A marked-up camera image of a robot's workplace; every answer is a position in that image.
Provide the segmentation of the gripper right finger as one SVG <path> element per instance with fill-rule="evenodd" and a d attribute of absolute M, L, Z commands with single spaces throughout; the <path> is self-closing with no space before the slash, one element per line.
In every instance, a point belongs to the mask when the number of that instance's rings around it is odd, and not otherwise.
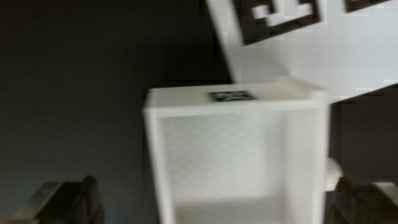
<path fill-rule="evenodd" d="M 331 224 L 398 224 L 398 205 L 375 184 L 340 179 Z"/>

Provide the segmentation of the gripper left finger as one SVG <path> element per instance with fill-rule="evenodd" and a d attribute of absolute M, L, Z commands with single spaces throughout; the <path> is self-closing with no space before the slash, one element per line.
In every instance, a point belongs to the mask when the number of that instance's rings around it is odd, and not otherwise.
<path fill-rule="evenodd" d="M 105 224 L 98 180 L 47 182 L 7 224 Z"/>

